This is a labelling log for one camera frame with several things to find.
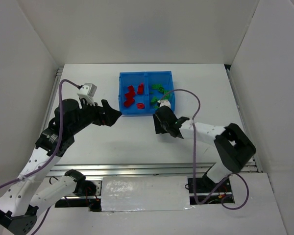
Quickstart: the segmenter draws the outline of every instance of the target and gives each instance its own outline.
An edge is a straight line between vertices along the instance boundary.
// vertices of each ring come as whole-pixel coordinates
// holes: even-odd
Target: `red object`
[[[143,94],[144,93],[144,84],[138,86],[137,94]]]
[[[133,86],[128,86],[127,88],[128,88],[128,90],[129,90],[130,92],[134,92],[134,93],[135,93],[135,89],[134,89]]]
[[[123,103],[123,105],[128,108],[129,106],[131,106],[132,104],[134,104],[135,100],[134,98],[129,98],[126,102]]]
[[[143,103],[137,103],[137,108],[138,109],[144,109],[145,108],[145,105]]]
[[[130,91],[129,93],[125,94],[126,99],[133,98],[135,96],[135,91]]]

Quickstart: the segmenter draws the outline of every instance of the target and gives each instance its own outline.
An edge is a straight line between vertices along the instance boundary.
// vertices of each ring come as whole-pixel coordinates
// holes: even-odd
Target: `blue bin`
[[[137,94],[137,89],[140,84],[144,84],[144,93]],[[163,94],[151,88],[154,84],[160,84],[164,90],[171,91],[173,87],[173,79],[171,71],[160,72],[120,72],[119,78],[119,107],[123,115],[145,115],[154,114],[155,104],[151,104],[152,98],[155,96],[160,99]],[[133,86],[136,95],[134,96],[135,103],[130,107],[125,107],[123,103],[126,101],[125,94],[129,92],[128,87]],[[175,109],[175,95],[170,94],[169,101],[171,109]],[[144,109],[138,109],[136,104],[143,103]]]

